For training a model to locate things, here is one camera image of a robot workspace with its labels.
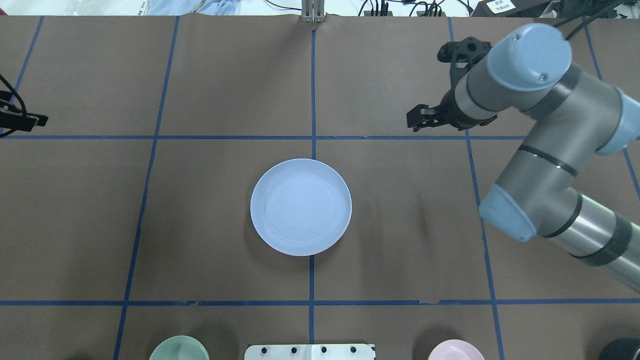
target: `white mounting plate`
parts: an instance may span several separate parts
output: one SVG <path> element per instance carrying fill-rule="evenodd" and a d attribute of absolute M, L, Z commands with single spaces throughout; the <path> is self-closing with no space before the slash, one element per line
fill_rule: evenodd
<path fill-rule="evenodd" d="M 244 352 L 244 360 L 286 359 L 375 360 L 376 346 L 368 344 L 252 345 Z"/>

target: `black band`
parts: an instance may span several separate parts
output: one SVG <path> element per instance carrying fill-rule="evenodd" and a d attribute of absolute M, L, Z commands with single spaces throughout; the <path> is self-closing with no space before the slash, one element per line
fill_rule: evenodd
<path fill-rule="evenodd" d="M 572 64 L 569 70 L 564 73 L 564 76 L 554 84 L 551 91 L 545 95 L 538 104 L 535 104 L 531 109 L 525 110 L 522 113 L 534 120 L 547 117 L 558 109 L 566 98 L 571 95 L 573 89 L 578 85 L 581 73 L 582 68 Z"/>
<path fill-rule="evenodd" d="M 578 176 L 578 170 L 575 170 L 573 166 L 565 163 L 562 160 L 559 160 L 558 158 L 556 158 L 553 155 L 549 155 L 544 151 L 538 150 L 535 147 L 531 147 L 531 146 L 528 146 L 528 145 L 521 145 L 518 148 L 518 150 L 530 152 L 531 154 L 537 155 L 537 156 L 543 158 L 544 160 L 547 160 L 551 164 L 553 164 L 553 165 L 555 165 L 557 167 L 560 167 L 564 171 L 566 171 L 569 174 L 571 174 L 573 177 Z"/>
<path fill-rule="evenodd" d="M 581 210 L 582 210 L 582 194 L 578 193 L 578 203 L 575 205 L 575 209 L 573 210 L 573 214 L 571 214 L 571 217 L 569 218 L 569 220 L 567 220 L 564 223 L 564 225 L 560 227 L 560 229 L 554 231 L 553 233 L 550 233 L 549 235 L 543 235 L 542 237 L 555 238 L 556 236 L 565 232 L 569 227 L 571 227 L 571 225 L 573 225 L 573 223 L 575 222 L 575 219 L 577 219 L 578 215 L 580 215 Z"/>
<path fill-rule="evenodd" d="M 631 234 L 631 222 L 624 216 L 616 213 L 616 228 L 613 231 L 613 235 L 611 235 L 611 239 L 602 249 L 587 256 L 572 256 L 589 266 L 606 265 L 618 259 L 627 251 L 629 242 L 631 241 Z"/>

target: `blue tape line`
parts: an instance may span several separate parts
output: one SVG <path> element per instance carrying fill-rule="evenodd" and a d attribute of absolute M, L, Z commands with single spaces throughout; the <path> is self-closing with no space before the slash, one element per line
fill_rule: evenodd
<path fill-rule="evenodd" d="M 15 81 L 15 92 L 20 90 L 20 84 L 22 83 L 22 78 L 24 77 L 24 72 L 27 70 L 27 64 L 29 64 L 29 59 L 31 59 L 31 53 L 33 53 L 33 48 L 36 46 L 36 41 L 38 40 L 38 35 L 40 34 L 40 28 L 42 28 L 42 23 L 44 21 L 44 16 L 40 17 L 40 21 L 38 21 L 38 26 L 36 27 L 36 31 L 33 33 L 33 38 L 31 38 L 31 45 L 29 45 L 29 50 L 27 51 L 27 56 L 24 57 L 24 62 L 22 62 L 22 68 L 20 69 L 20 74 L 18 74 L 18 80 Z M 10 103 L 13 104 L 15 100 L 15 96 L 11 95 Z M 4 128 L 0 127 L 0 133 L 4 132 Z"/>
<path fill-rule="evenodd" d="M 591 60 L 593 61 L 593 66 L 596 69 L 596 74 L 598 75 L 598 79 L 602 81 L 602 73 L 600 72 L 600 66 L 598 65 L 598 58 L 596 57 L 596 53 L 593 50 L 593 44 L 591 42 L 591 34 L 589 33 L 589 26 L 584 27 L 584 33 L 587 37 L 587 44 L 589 45 L 589 52 L 591 53 Z M 636 196 L 640 199 L 640 186 L 638 186 L 638 180 L 636 177 L 636 171 L 634 170 L 633 164 L 631 164 L 631 159 L 629 158 L 629 152 L 627 149 L 623 149 L 623 154 L 625 155 L 625 161 L 627 162 L 627 168 L 629 169 L 629 174 L 631 175 L 631 180 L 634 183 L 634 187 L 636 189 Z"/>
<path fill-rule="evenodd" d="M 447 21 L 449 22 L 449 38 L 451 41 L 456 41 L 456 37 L 453 35 L 453 21 L 450 17 L 447 17 Z"/>
<path fill-rule="evenodd" d="M 153 135 L 11 135 L 6 139 L 26 140 L 152 140 Z"/>
<path fill-rule="evenodd" d="M 316 29 L 311 31 L 311 158 L 316 159 Z"/>
<path fill-rule="evenodd" d="M 316 30 L 311 31 L 311 158 L 316 160 Z M 309 256 L 309 343 L 315 342 L 316 257 Z"/>
<path fill-rule="evenodd" d="M 0 300 L 0 306 L 122 306 L 119 300 Z M 497 299 L 497 300 L 441 300 L 437 303 L 419 300 L 315 300 L 315 306 L 473 306 L 473 305 L 561 305 L 561 304 L 640 304 L 640 298 L 611 299 Z M 130 300 L 127 307 L 247 307 L 247 306 L 308 306 L 307 300 L 212 300 L 170 301 Z"/>
<path fill-rule="evenodd" d="M 317 306 L 417 306 L 419 300 L 318 300 Z"/>
<path fill-rule="evenodd" d="M 159 135 L 160 140 L 310 140 L 311 136 Z"/>
<path fill-rule="evenodd" d="M 638 199 L 640 199 L 640 186 L 638 186 L 638 179 L 636 177 L 636 171 L 634 170 L 633 164 L 631 164 L 631 158 L 629 158 L 629 152 L 624 149 L 622 153 L 625 155 L 625 161 L 627 162 L 627 168 L 629 169 L 629 173 L 631 174 L 631 180 L 634 182 L 634 187 L 636 188 L 636 195 Z"/>
<path fill-rule="evenodd" d="M 509 299 L 495 302 L 498 305 L 640 304 L 640 299 Z"/>
<path fill-rule="evenodd" d="M 169 85 L 169 75 L 171 74 L 171 64 L 173 61 L 173 50 L 175 49 L 175 40 L 178 34 L 178 25 L 180 24 L 180 17 L 175 17 L 175 24 L 173 25 L 173 38 L 171 40 L 171 48 L 169 50 L 169 60 L 166 64 L 166 73 L 164 75 L 164 84 L 162 89 L 162 95 L 160 98 L 160 107 L 158 109 L 158 117 L 156 120 L 156 130 L 154 132 L 154 142 L 151 145 L 151 155 L 149 156 L 149 165 L 147 167 L 147 177 L 145 179 L 145 188 L 142 192 L 142 202 L 140 204 L 140 214 L 138 215 L 138 226 L 136 227 L 136 238 L 133 242 L 133 250 L 131 252 L 131 263 L 129 264 L 129 275 L 127 276 L 127 286 L 124 293 L 124 303 L 122 304 L 122 312 L 120 314 L 120 325 L 118 326 L 118 336 L 116 338 L 116 345 L 113 351 L 113 360 L 118 360 L 120 355 L 120 344 L 122 343 L 122 334 L 124 332 L 124 324 L 127 318 L 127 306 L 129 301 L 129 295 L 131 293 L 131 284 L 133 282 L 133 273 L 136 268 L 136 256 L 138 255 L 138 245 L 140 244 L 140 233 L 142 218 L 145 214 L 145 206 L 147 205 L 147 193 L 149 187 L 149 179 L 151 178 L 151 169 L 154 166 L 154 158 L 156 156 L 156 146 L 158 141 L 158 133 L 160 132 L 160 124 L 162 123 L 162 114 L 164 110 L 164 100 L 166 99 L 166 89 Z"/>
<path fill-rule="evenodd" d="M 596 69 L 596 75 L 598 75 L 598 79 L 602 80 L 602 73 L 600 72 L 600 67 L 598 66 L 598 60 L 596 59 L 596 53 L 593 50 L 593 44 L 591 43 L 591 34 L 589 33 L 589 26 L 584 26 L 584 34 L 587 37 L 587 45 L 589 46 L 589 52 L 591 53 L 591 59 L 593 60 L 593 66 Z"/>
<path fill-rule="evenodd" d="M 306 300 L 198 301 L 198 306 L 308 306 Z"/>
<path fill-rule="evenodd" d="M 315 322 L 316 312 L 314 306 L 316 304 L 316 256 L 309 256 L 309 343 L 315 342 Z"/>
<path fill-rule="evenodd" d="M 526 136 L 478 136 L 478 135 L 469 135 L 469 139 L 471 140 L 524 140 L 527 138 Z"/>
<path fill-rule="evenodd" d="M 478 190 L 477 175 L 476 175 L 476 163 L 474 161 L 473 148 L 471 147 L 471 138 L 469 136 L 469 130 L 465 130 L 467 136 L 467 153 L 469 156 L 469 165 L 471 168 L 471 180 L 474 185 L 474 194 L 476 196 L 476 207 L 480 206 L 480 191 Z M 489 284 L 489 294 L 492 301 L 493 310 L 493 324 L 495 326 L 495 338 L 498 343 L 498 353 L 500 360 L 504 360 L 504 347 L 502 345 L 502 331 L 500 331 L 500 318 L 498 316 L 498 306 L 495 302 L 495 288 L 493 287 L 493 272 L 491 270 L 491 260 L 489 257 L 489 246 L 486 241 L 486 231 L 484 230 L 484 220 L 480 218 L 480 229 L 482 231 L 482 241 L 484 245 L 484 265 L 486 267 L 486 277 Z"/>
<path fill-rule="evenodd" d="M 317 136 L 318 140 L 464 140 L 464 136 Z"/>
<path fill-rule="evenodd" d="M 0 306 L 122 306 L 110 300 L 0 300 Z"/>

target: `plate rim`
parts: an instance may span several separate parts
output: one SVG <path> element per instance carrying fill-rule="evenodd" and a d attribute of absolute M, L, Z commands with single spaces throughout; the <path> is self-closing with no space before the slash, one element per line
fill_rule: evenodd
<path fill-rule="evenodd" d="M 348 200 L 349 200 L 349 216 L 347 217 L 344 229 L 340 233 L 340 236 L 338 236 L 338 238 L 335 239 L 335 241 L 331 242 L 331 244 L 329 244 L 329 246 L 327 246 L 326 248 L 324 248 L 322 250 L 319 250 L 317 252 L 304 253 L 304 254 L 293 254 L 291 252 L 287 252 L 287 251 L 284 251 L 282 249 L 278 249 L 278 248 L 274 247 L 270 242 L 265 240 L 265 238 L 262 236 L 262 234 L 260 234 L 260 231 L 255 226 L 255 219 L 253 218 L 252 209 L 253 209 L 253 199 L 254 199 L 254 196 L 255 196 L 256 189 L 258 188 L 258 185 L 260 185 L 260 182 L 262 182 L 264 177 L 267 176 L 270 171 L 272 171 L 276 167 L 279 167 L 280 165 L 283 165 L 285 163 L 292 162 L 292 161 L 310 161 L 310 162 L 319 163 L 322 166 L 325 166 L 325 167 L 329 168 L 333 173 L 335 173 L 338 176 L 338 178 L 341 180 L 341 183 L 344 184 L 344 187 L 347 190 L 347 195 L 348 195 Z M 260 179 L 258 179 L 258 181 L 255 183 L 255 186 L 253 187 L 253 191 L 251 193 L 251 200 L 250 200 L 250 203 L 249 203 L 249 213 L 250 213 L 250 216 L 251 216 L 251 222 L 253 224 L 253 228 L 255 229 L 256 233 L 258 233 L 258 236 L 260 236 L 260 239 L 262 239 L 262 241 L 264 241 L 272 249 L 274 249 L 274 250 L 276 250 L 278 252 L 281 252 L 282 254 L 286 254 L 286 255 L 290 255 L 290 256 L 312 256 L 312 255 L 319 254 L 322 251 L 325 251 L 325 250 L 329 249 L 330 247 L 334 246 L 338 242 L 338 240 L 340 240 L 340 238 L 344 235 L 344 233 L 346 233 L 346 231 L 347 231 L 347 229 L 349 227 L 349 224 L 351 223 L 351 216 L 353 214 L 353 199 L 351 198 L 351 191 L 349 190 L 349 185 L 347 185 L 347 182 L 344 180 L 344 178 L 333 167 L 327 165 L 326 163 L 323 163 L 322 161 L 315 160 L 315 159 L 295 158 L 295 159 L 289 159 L 289 160 L 281 161 L 281 162 L 277 163 L 276 165 L 273 165 L 271 168 L 269 168 L 269 170 L 265 171 L 265 173 L 262 176 L 260 176 Z"/>

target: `green bowl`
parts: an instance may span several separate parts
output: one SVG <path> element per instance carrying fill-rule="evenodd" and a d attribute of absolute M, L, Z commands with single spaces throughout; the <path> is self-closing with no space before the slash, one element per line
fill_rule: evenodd
<path fill-rule="evenodd" d="M 149 360 L 209 360 L 209 354 L 198 340 L 180 335 L 164 340 Z"/>

